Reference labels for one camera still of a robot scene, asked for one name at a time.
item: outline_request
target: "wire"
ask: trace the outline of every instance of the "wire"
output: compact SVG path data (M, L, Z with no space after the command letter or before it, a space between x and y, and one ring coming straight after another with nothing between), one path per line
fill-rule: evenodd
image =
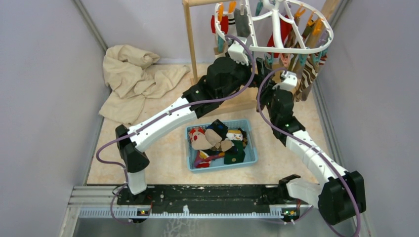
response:
M360 212L359 212L359 208L358 208L358 205L356 204L356 201L355 201L355 197L354 197L354 195L352 194L352 192L351 192L351 189L349 188L349 186L348 186L348 184L345 182L345 180L344 180L344 178L339 174L339 172L338 172L338 170L336 170L336 168L332 165L332 163L330 163L328 160L327 160L327 158L323 155L323 153L322 152L320 152L319 150L317 150L316 148L314 148L314 147L312 147L310 144L308 144L307 142L305 142L305 141L303 141L303 140L301 140L301 139L299 139L298 137L295 137L295 136L293 136L292 134L290 134L290 133L287 133L287 132L285 132L285 131L283 131L283 130L281 130L281 129L279 129L279 128L277 128L275 125L273 125L266 117L265 117L265 115L263 114L263 112L262 112L262 109L261 109L261 104L260 104L260 94L261 94L261 92L262 92L262 89L263 89L263 86L265 85L265 83L269 80L269 78L271 77L271 76L273 76L277 71L279 71L279 70L284 70L284 71L287 71L285 68L277 68L277 69L274 69L273 71L271 71L266 77L265 77L265 79L263 79L263 81L262 81L262 83L260 84L260 87L259 87L259 89L258 89L258 91L257 91L257 97L256 97L256 101L257 101L257 108L258 108L258 111L259 111L259 114L262 116L262 119L269 125L269 126L271 126L271 128L273 128L274 130L276 130L276 131L278 131L278 132L280 132L280 133L282 133L282 134L284 134L284 135L286 135L286 136L289 136L289 137L291 137L291 138L293 138L293 139L295 139L295 140L297 140L299 143L302 143L302 144L304 144L304 145L306 145L307 147L309 147L309 148L311 148L314 152L316 152L316 153L318 153L319 154L319 156L323 159L323 161L330 167L330 169L336 174L336 176L338 177L338 179L340 180L340 182L343 184L343 187L346 189L346 192L348 193L348 196L349 196L349 199L351 199L351 202L352 202L352 205L353 205L353 207L354 207L354 209L355 209L355 215L356 215L356 230L355 230L355 233L354 233L354 237L356 237L356 236L358 236L358 234L359 234L359 232L360 232L360 230L361 230L361 214L360 214ZM327 223L326 222L326 224L330 227L330 229L336 234L336 235L338 235L338 236L340 236L340 237L344 237L343 235L341 235L340 233L338 233L329 223Z
M217 103L217 102L223 102L223 101L226 101L226 100L232 99L232 98L234 98L234 97L238 96L239 94L241 94L243 91L245 91L245 90L249 87L249 85L252 83L252 81L253 81L254 74L255 74L255 72L256 72L256 61L255 61L255 59L254 59L254 57L253 57L252 53L250 52L249 48L248 48L248 47L247 47L247 46L246 46L246 45L245 45L245 44L244 44L244 43L243 43L243 42L242 42L239 38L237 38L236 36L232 36L232 35L225 35L225 37L226 37L226 38L233 39L233 40L237 41L237 43L239 43L239 44L240 44L240 45L241 45L241 46L245 49L246 53L248 54L248 56L249 56L249 58L250 58L250 60L251 60L251 66L252 66L251 76L250 76L250 78L249 78L248 82L245 84L245 86L243 86L243 88L241 88L241 89L240 89L239 91L237 91L236 93L234 93L234 94L232 94L232 95L229 95L229 96L227 96L227 97L224 97L224 98L220 98L220 99L212 99L212 100L201 100L201 101L195 101L195 102L192 102L192 103L188 103L188 104L185 104L185 105L181 105L181 106L179 106L179 107L176 107L176 108L174 108L174 109L172 109L172 110L169 110L169 111L168 111L169 113L164 113L164 114L162 114L162 115L160 115L160 116L156 117L155 119L151 120L151 121L150 121L150 122L148 122L147 124L143 125L141 128L137 129L135 132L130 133L130 134L127 134L127 135L122 136L122 137L120 137L120 138L117 138L117 139L115 139L115 140L113 140L113 141L110 141L110 142L106 143L105 145L103 145L102 147L100 147L100 148L97 150L97 152L96 152L96 159L97 159L99 162L104 163L104 164L115 164L115 165L119 165L119 166L120 166L120 167L122 167L122 168L123 168L123 170L124 170L124 175L125 175L125 181L126 181L126 183L125 183L125 184L123 185L123 187L122 187L121 189L119 189L119 190L118 190L118 192L114 195L114 197L112 198L112 202L111 202L111 216L112 216L112 218L113 218L114 220L116 220L117 222L122 223L122 224L128 224L127 222L121 222L120 220L118 220L117 218L115 218L115 216L114 216L114 214L113 214L113 211L112 211L112 207L113 207L113 204L114 204L115 198L118 196L118 194L121 192L121 190L127 186L127 183L128 183L128 173L127 173L127 170L126 170L125 165L123 165L122 163L119 163L119 162L116 162L116 161L106 161L106 160L102 160L102 159L100 158L99 154L100 154L100 153L102 152L102 150L103 150L103 149L105 149L106 147L108 147L108 146L110 146L110 145L112 145L112 144L114 144L114 143L117 143L117 142L119 142L119 141L121 141L121 140L124 140L124 139L126 139L126 138L129 138L129 137L131 137L131 136L133 136L133 135L135 135L135 134L138 134L139 132L141 132L142 130L144 130L144 129L148 128L149 126L151 126L151 125L152 125L152 124L154 124L155 122L159 121L160 119L164 118L164 117L165 117L165 116L167 116L168 114L172 114L173 112L176 112L176 111L178 111L178 110L181 110L181 109L183 109L183 108L190 107L190 106L193 106L193 105L206 104L206 103Z

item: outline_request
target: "white drying rack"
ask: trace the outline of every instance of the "white drying rack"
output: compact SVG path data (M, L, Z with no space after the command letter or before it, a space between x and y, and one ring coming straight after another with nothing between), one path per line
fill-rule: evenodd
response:
M249 20L249 29L250 29L250 37L252 39L252 44L249 46L249 49L251 51L254 52L270 52L270 53L295 53L295 54L312 54L312 53L318 53L321 52L325 49L327 49L330 45L330 43L333 40L333 30L331 28L331 26L329 25L329 23L327 22L326 18L324 17L324 15L318 11L317 9L315 9L314 7L303 3L301 1L298 0L276 0L275 5L272 4L269 0L262 0L263 2L263 7L268 9L269 12L260 15L260 16L252 16L251 15L251 9L250 9L250 5L249 5L249 0L245 0L245 5L244 7L247 10L247 16L248 16L248 20ZM306 9L310 10L312 13L316 14L318 16L318 18L321 20L321 22L323 23L326 31L329 33L329 37L327 39L327 41L317 47L317 48L308 48L305 46L304 43L304 39L301 35L301 33L298 30L298 25L295 23L294 21L294 16L291 13L291 9L289 7L289 3L293 3L296 4L298 6L303 6ZM215 13L214 16L218 15L218 10L221 6L221 3L217 3L215 5ZM289 18L283 16L278 9L284 6L285 11L288 15ZM264 47L264 46L259 46L257 44L257 39L256 39L256 34L254 31L254 22L255 21L259 21L262 19L265 19L267 17L272 17L272 28L273 28L273 40L274 40L274 45L275 47ZM282 44L282 40L281 40L281 25L280 25L280 20L282 19L283 21L290 23L293 27L294 32L296 33L296 39L300 45L300 48L285 48L284 45ZM215 31L217 33L217 35L219 35L223 40L225 40L224 37L224 33L223 31L221 31L221 24L220 21L218 20L217 17L215 17L214 19L214 24L215 24Z

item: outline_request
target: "wooden base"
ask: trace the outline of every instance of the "wooden base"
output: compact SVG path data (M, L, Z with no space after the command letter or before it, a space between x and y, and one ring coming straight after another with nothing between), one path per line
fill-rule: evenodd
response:
M191 78L191 85L194 84L194 78ZM211 113L208 113L206 116L220 115L252 108L256 109L256 95L257 88L247 88L240 95L234 97L233 99L225 101L221 104L221 106L218 109L212 111Z

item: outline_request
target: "gray wall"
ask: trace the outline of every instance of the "gray wall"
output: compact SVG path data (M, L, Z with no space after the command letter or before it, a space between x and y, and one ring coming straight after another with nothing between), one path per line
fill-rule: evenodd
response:
M108 94L70 0L0 1L0 232L57 236Z
M351 1L319 80L378 236L418 236L419 2Z
M109 47L130 44L159 54L159 63L191 61L181 0L82 0ZM252 14L258 0L250 0ZM325 0L304 0L321 9ZM197 62L213 62L215 42L210 28L215 4L191 7ZM302 24L309 14L301 17ZM255 22L259 45L266 45L272 34L270 18Z

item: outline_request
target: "blue plastic basket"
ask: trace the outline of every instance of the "blue plastic basket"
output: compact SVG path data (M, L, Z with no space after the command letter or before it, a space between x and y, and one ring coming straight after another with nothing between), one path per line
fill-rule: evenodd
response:
M211 162L210 167L207 168L195 168L194 167L194 160L197 154L197 151L194 150L189 143L188 132L194 127L201 127L205 129L207 126L211 125L211 123L206 124L199 124L194 126L186 127L185 130L185 138L186 138L186 164L188 165L188 169L194 173L202 173L208 171L217 171L217 170L224 170L224 169L232 169L232 168L239 168L250 166L257 162L258 156L256 148L253 144L253 138L251 134L251 126L247 119L240 119L240 120L230 120L230 121L222 121L229 129L238 129L241 128L243 131L247 132L248 136L248 145L245 148L245 160L242 163L237 164L224 164L224 158L219 158L213 160Z

